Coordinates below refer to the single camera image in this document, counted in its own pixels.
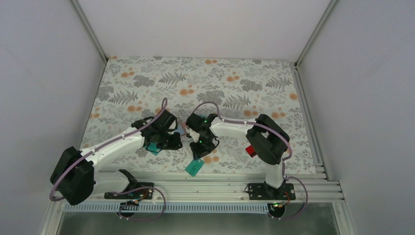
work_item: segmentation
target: black mounting bracket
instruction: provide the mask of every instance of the black mounting bracket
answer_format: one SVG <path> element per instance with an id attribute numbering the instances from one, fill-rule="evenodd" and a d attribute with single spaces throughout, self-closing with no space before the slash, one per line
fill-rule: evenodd
<path id="1" fill-rule="evenodd" d="M 130 182 L 123 192 L 127 192 L 127 191 L 133 190 L 135 188 L 140 188 L 140 187 L 154 187 L 154 183 L 137 182 L 137 179 L 135 179 L 135 177 L 132 176 L 127 170 L 122 169 L 119 171 L 123 173 L 125 176 L 127 176 L 127 179 Z M 153 198 L 153 191 L 149 189 L 138 190 L 138 191 L 131 192 L 129 194 L 124 194 L 124 195 L 118 195 L 118 194 L 106 192 L 104 194 L 104 198 L 105 199 L 126 199 L 126 200 L 131 199 L 133 200 L 133 199 L 141 198 L 145 193 L 147 193 L 145 199 L 150 200 Z"/>
<path id="2" fill-rule="evenodd" d="M 252 183 L 248 184 L 246 192 L 249 193 L 249 200 L 269 201 L 269 200 L 290 200 L 296 199 L 294 185 L 283 183 L 278 189 L 273 188 L 266 183 Z"/>

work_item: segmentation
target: white cable tray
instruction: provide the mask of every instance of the white cable tray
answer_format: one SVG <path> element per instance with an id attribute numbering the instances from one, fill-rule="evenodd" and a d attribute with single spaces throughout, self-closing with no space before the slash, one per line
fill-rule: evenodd
<path id="1" fill-rule="evenodd" d="M 118 212 L 120 202 L 83 202 L 76 206 L 66 203 L 65 212 Z M 140 202 L 122 212 L 159 213 L 163 203 Z M 267 213 L 266 203 L 166 203 L 165 213 Z"/>

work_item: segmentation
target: metal frame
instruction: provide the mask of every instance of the metal frame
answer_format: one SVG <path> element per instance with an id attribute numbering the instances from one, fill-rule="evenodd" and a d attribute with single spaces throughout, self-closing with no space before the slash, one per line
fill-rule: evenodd
<path id="1" fill-rule="evenodd" d="M 104 63 L 107 64 L 108 58 L 105 56 L 104 50 L 102 49 L 102 46 L 99 43 L 98 38 L 96 37 L 90 23 L 88 22 L 88 19 L 85 16 L 85 13 L 82 10 L 81 5 L 79 5 L 78 0 L 70 0 L 70 2 L 72 3 L 72 6 L 73 6 L 74 10 L 78 14 L 78 17 L 81 20 L 81 23 L 85 28 L 85 31 L 87 32 L 87 34 L 91 38 L 92 43 L 95 45 L 96 50 L 98 51 L 99 55 L 101 56 L 102 61 L 104 61 Z"/>
<path id="2" fill-rule="evenodd" d="M 333 210 L 340 235 L 356 235 L 346 203 L 333 202 Z"/>
<path id="3" fill-rule="evenodd" d="M 305 55 L 307 54 L 308 50 L 310 49 L 311 45 L 315 41 L 316 37 L 320 33 L 321 29 L 323 28 L 324 24 L 326 23 L 328 17 L 333 12 L 334 7 L 336 6 L 339 0 L 331 0 L 330 3 L 327 5 L 326 10 L 324 11 L 322 17 L 320 18 L 319 22 L 316 25 L 313 33 L 311 34 L 310 38 L 308 39 L 307 43 L 305 44 L 304 48 L 301 51 L 301 54 L 296 62 L 297 66 L 300 66 L 302 63 Z"/>
<path id="4" fill-rule="evenodd" d="M 45 220 L 40 230 L 41 235 L 56 235 L 62 214 L 65 209 L 65 202 L 51 202 L 47 209 Z"/>
<path id="5" fill-rule="evenodd" d="M 310 142 L 311 153 L 317 158 L 318 163 L 321 163 L 324 167 L 324 172 L 327 176 L 327 180 L 333 179 L 332 173 L 329 166 L 326 164 L 327 161 L 324 160 L 324 155 L 322 154 L 322 149 L 320 146 L 319 139 L 317 138 L 316 128 L 311 117 L 310 108 L 308 106 L 308 101 L 304 93 L 304 87 L 301 81 L 300 73 L 298 67 L 294 63 L 290 63 L 291 71 L 295 80 L 295 86 L 297 89 L 297 94 L 300 101 L 301 112 L 304 118 L 304 125 L 307 131 L 308 141 Z"/>
<path id="6" fill-rule="evenodd" d="M 319 173 L 312 175 L 293 175 L 299 178 L 306 186 L 309 202 L 344 202 L 340 183 L 328 181 L 321 164 L 316 165 Z M 244 192 L 248 183 L 263 183 L 265 174 L 198 174 L 189 177 L 187 173 L 156 173 L 130 171 L 139 182 L 152 182 L 160 189 L 169 202 L 186 203 L 274 203 L 274 200 L 249 200 Z M 305 191 L 295 180 L 294 184 L 297 200 L 292 203 L 303 203 Z M 125 200 L 104 199 L 104 194 L 96 194 L 87 199 L 94 202 L 124 202 Z M 162 202 L 158 192 L 153 193 L 152 202 Z"/>

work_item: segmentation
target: white wall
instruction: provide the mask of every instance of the white wall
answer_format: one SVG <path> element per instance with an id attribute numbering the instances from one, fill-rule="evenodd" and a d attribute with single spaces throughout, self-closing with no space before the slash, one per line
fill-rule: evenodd
<path id="1" fill-rule="evenodd" d="M 415 1 L 341 0 L 300 75 L 361 235 L 415 234 Z"/>
<path id="2" fill-rule="evenodd" d="M 78 0 L 107 56 L 296 61 L 330 0 Z"/>
<path id="3" fill-rule="evenodd" d="M 68 0 L 1 3 L 0 233 L 38 233 L 49 177 L 80 145 L 103 68 Z"/>

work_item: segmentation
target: metal floor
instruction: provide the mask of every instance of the metal floor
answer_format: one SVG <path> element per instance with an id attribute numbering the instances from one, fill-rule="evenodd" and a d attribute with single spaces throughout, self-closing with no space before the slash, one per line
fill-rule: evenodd
<path id="1" fill-rule="evenodd" d="M 295 214 L 302 204 L 287 206 L 285 216 Z M 152 214 L 136 214 L 149 217 Z M 115 213 L 65 212 L 59 235 L 337 235 L 339 234 L 331 203 L 311 203 L 296 219 L 271 220 L 263 214 L 164 214 L 151 222 L 118 219 Z"/>

